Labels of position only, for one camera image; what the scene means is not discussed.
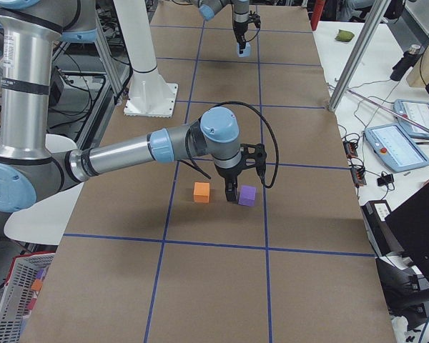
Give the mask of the purple foam block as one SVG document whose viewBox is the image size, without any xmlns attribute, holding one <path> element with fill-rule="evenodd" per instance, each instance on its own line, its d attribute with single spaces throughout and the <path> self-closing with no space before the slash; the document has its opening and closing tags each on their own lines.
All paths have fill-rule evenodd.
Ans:
<svg viewBox="0 0 429 343">
<path fill-rule="evenodd" d="M 246 207 L 253 207 L 255 205 L 257 188 L 249 185 L 242 185 L 240 188 L 240 195 L 238 204 Z"/>
</svg>

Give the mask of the light blue foam block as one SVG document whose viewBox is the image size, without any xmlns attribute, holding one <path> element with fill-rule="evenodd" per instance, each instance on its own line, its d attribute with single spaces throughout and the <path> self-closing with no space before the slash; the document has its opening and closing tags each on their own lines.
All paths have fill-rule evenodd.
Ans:
<svg viewBox="0 0 429 343">
<path fill-rule="evenodd" d="M 251 54 L 250 43 L 247 42 L 244 47 L 241 47 L 239 44 L 237 44 L 236 52 L 239 58 L 249 57 Z"/>
</svg>

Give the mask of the orange foam block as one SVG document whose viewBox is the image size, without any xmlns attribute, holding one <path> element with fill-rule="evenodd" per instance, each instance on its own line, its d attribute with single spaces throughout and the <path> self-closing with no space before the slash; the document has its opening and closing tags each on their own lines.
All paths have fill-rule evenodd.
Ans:
<svg viewBox="0 0 429 343">
<path fill-rule="evenodd" d="M 193 199 L 196 203 L 208 204 L 210 198 L 210 183 L 195 182 L 193 189 Z"/>
</svg>

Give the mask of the green bean bag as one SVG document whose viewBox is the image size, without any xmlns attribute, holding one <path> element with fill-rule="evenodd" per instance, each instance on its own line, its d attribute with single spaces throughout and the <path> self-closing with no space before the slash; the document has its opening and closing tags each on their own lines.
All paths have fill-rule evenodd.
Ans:
<svg viewBox="0 0 429 343">
<path fill-rule="evenodd" d="M 343 43 L 351 42 L 354 38 L 355 34 L 351 31 L 339 29 L 337 35 L 335 36 L 335 40 Z"/>
</svg>

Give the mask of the black box device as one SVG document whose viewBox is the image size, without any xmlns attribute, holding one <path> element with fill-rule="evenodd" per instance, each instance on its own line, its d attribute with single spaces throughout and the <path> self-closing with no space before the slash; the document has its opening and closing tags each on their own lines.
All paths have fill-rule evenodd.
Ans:
<svg viewBox="0 0 429 343">
<path fill-rule="evenodd" d="M 391 213 L 386 200 L 368 201 L 361 206 L 367 228 L 368 238 L 376 254 L 385 256 L 400 253 L 402 246 L 389 229 L 385 219 Z"/>
</svg>

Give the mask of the near teach pendant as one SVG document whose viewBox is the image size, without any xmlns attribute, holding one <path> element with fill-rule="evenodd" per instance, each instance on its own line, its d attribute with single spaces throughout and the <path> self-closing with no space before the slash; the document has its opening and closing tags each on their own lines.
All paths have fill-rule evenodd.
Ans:
<svg viewBox="0 0 429 343">
<path fill-rule="evenodd" d="M 393 172 L 429 166 L 429 158 L 398 124 L 366 128 L 365 138 L 380 160 Z"/>
</svg>

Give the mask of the teach pendant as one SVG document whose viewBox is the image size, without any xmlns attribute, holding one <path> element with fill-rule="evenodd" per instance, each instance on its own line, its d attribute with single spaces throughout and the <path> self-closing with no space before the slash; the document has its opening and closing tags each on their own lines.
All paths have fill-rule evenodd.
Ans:
<svg viewBox="0 0 429 343">
<path fill-rule="evenodd" d="M 429 158 L 398 124 L 366 128 L 365 138 L 380 160 L 393 172 L 429 166 Z"/>
<path fill-rule="evenodd" d="M 398 99 L 394 102 L 393 108 L 395 113 L 404 118 L 415 121 L 429 129 L 429 102 Z M 398 123 L 410 137 L 416 139 L 429 139 L 429 133 L 426 131 L 419 129 L 402 119 L 398 119 Z"/>
</svg>

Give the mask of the black bottle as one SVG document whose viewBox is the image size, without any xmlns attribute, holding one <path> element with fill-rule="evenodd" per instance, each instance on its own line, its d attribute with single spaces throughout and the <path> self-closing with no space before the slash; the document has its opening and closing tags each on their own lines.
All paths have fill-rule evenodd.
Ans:
<svg viewBox="0 0 429 343">
<path fill-rule="evenodd" d="M 390 79 L 393 81 L 400 81 L 405 75 L 406 71 L 415 66 L 421 56 L 422 46 L 419 44 L 412 44 L 404 53 L 403 57 L 393 67 Z"/>
</svg>

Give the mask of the far teach pendant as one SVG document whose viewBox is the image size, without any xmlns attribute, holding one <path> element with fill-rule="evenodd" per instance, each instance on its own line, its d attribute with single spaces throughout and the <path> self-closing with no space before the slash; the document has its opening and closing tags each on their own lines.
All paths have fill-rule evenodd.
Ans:
<svg viewBox="0 0 429 343">
<path fill-rule="evenodd" d="M 393 108 L 395 113 L 404 118 L 415 121 L 429 129 L 429 102 L 398 99 L 394 102 Z M 416 139 L 429 139 L 429 133 L 426 131 L 419 129 L 402 119 L 398 119 L 398 123 L 410 137 Z"/>
</svg>

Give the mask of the white mesh basket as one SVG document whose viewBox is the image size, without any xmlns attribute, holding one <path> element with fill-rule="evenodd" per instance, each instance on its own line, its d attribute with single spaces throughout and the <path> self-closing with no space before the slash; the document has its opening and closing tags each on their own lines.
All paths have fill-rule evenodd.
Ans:
<svg viewBox="0 0 429 343">
<path fill-rule="evenodd" d="M 36 280 L 43 281 L 54 254 L 37 252 L 14 257 L 0 302 L 0 342 L 18 342 L 36 303 Z"/>
</svg>

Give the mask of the white pedestal column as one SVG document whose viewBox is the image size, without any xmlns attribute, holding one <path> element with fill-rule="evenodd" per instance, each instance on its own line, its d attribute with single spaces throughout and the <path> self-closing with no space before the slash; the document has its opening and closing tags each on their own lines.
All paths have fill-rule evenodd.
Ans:
<svg viewBox="0 0 429 343">
<path fill-rule="evenodd" d="M 117 0 L 114 7 L 132 67 L 124 113 L 171 117 L 178 85 L 167 83 L 159 72 L 145 2 Z"/>
</svg>

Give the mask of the aluminium frame post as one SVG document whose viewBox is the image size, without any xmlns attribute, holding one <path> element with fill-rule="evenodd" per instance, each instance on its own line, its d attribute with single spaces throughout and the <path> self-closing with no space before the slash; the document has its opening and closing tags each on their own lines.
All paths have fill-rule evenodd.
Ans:
<svg viewBox="0 0 429 343">
<path fill-rule="evenodd" d="M 381 22 L 383 14 L 386 12 L 390 0 L 376 0 L 371 8 L 370 15 L 366 19 L 363 28 L 355 42 L 352 52 L 347 60 L 347 63 L 340 75 L 340 79 L 335 86 L 335 90 L 332 93 L 327 109 L 331 112 L 335 112 L 339 103 L 347 91 L 349 83 L 354 76 L 354 73 L 360 64 L 360 61 L 373 38 L 378 25 Z"/>
</svg>

